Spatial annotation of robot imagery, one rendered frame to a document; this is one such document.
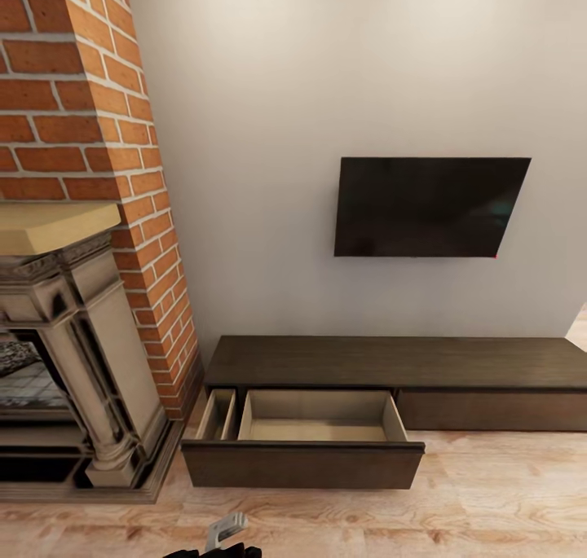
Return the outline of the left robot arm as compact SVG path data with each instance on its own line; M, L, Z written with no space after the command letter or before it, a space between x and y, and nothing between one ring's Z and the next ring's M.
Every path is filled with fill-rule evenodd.
M172 552L164 558L262 558L262 550L258 547L244 548L244 543L238 543L228 549L223 540L243 531L248 525L247 517L242 512L235 512L222 520L208 526L206 530L205 554L199 555L198 549L192 551Z

